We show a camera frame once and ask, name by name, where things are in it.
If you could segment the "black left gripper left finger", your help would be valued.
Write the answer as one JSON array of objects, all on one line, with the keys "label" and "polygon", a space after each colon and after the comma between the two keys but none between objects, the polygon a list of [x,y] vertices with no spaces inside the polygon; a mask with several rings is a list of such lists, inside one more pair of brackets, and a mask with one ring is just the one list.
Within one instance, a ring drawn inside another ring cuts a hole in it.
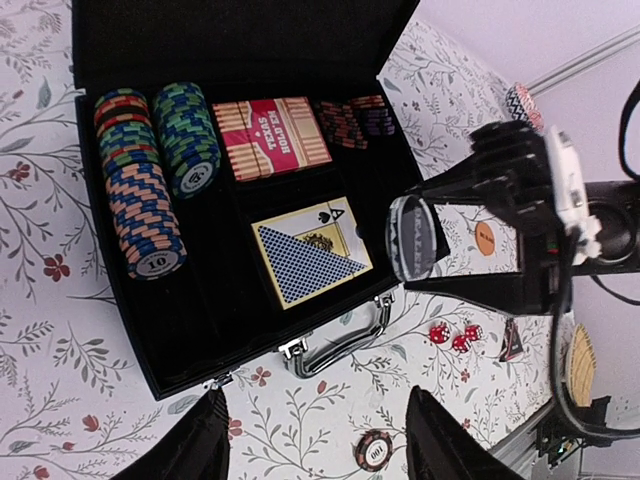
[{"label": "black left gripper left finger", "polygon": [[115,478],[226,479],[230,463],[229,420],[224,392],[208,391],[151,450]]}]

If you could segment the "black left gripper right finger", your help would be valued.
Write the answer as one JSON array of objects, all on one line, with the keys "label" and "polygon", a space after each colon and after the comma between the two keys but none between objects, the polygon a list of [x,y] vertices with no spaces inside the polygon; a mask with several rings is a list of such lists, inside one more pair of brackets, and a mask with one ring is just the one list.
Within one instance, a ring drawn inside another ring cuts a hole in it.
[{"label": "black left gripper right finger", "polygon": [[521,479],[482,448],[429,391],[418,386],[409,395],[406,437],[411,479]]}]

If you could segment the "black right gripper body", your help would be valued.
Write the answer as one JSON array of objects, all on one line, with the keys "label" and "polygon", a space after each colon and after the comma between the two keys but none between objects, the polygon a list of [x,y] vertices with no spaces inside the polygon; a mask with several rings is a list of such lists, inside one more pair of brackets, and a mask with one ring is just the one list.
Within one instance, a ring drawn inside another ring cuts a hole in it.
[{"label": "black right gripper body", "polygon": [[472,139],[464,203],[516,231],[517,270],[466,276],[464,297],[496,311],[549,313],[558,300],[564,227],[545,142],[521,121],[489,124]]}]

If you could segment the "clear acrylic dealer button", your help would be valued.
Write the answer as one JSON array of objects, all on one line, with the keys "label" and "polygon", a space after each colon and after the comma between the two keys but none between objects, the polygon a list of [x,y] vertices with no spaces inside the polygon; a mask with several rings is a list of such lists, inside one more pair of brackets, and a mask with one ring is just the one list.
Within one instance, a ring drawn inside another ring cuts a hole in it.
[{"label": "clear acrylic dealer button", "polygon": [[436,226],[421,197],[404,195],[392,202],[385,235],[389,260],[401,282],[430,277],[437,257]]}]

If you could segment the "orange round blind button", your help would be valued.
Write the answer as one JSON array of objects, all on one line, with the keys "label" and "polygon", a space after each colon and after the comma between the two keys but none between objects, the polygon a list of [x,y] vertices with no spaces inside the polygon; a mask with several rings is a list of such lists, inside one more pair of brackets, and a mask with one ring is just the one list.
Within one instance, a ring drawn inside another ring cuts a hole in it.
[{"label": "orange round blind button", "polygon": [[485,257],[496,252],[496,240],[492,228],[486,222],[478,222],[474,230],[474,238],[478,251]]}]

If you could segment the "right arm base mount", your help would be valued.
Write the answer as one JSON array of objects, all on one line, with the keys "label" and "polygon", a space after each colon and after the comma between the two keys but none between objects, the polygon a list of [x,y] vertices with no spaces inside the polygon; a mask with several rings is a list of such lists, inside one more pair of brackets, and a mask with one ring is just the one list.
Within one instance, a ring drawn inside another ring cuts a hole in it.
[{"label": "right arm base mount", "polygon": [[[589,407],[574,407],[573,413],[585,423],[606,425],[606,413],[611,396],[593,399]],[[550,467],[557,467],[568,457],[586,447],[605,448],[611,440],[589,440],[569,428],[560,419],[559,408],[555,407],[537,426],[536,448],[538,456],[547,456]]]}]

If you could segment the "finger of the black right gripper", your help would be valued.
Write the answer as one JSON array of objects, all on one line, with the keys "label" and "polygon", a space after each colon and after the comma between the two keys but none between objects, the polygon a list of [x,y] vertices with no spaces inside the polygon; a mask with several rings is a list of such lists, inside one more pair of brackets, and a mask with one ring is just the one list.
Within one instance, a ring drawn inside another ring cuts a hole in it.
[{"label": "finger of the black right gripper", "polygon": [[524,276],[499,273],[431,277],[404,283],[408,291],[456,298],[467,303],[512,315],[527,315]]},{"label": "finger of the black right gripper", "polygon": [[513,169],[463,167],[416,184],[404,193],[404,201],[482,205],[500,210],[515,205],[519,190],[520,179]]}]

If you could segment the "black red triangular button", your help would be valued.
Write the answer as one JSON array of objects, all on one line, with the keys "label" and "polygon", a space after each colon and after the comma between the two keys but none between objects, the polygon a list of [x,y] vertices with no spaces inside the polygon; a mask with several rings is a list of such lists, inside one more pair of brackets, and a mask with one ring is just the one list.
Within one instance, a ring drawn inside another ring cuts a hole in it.
[{"label": "black red triangular button", "polygon": [[509,362],[524,352],[517,324],[513,318],[505,323],[504,336],[499,354],[500,362]]}]

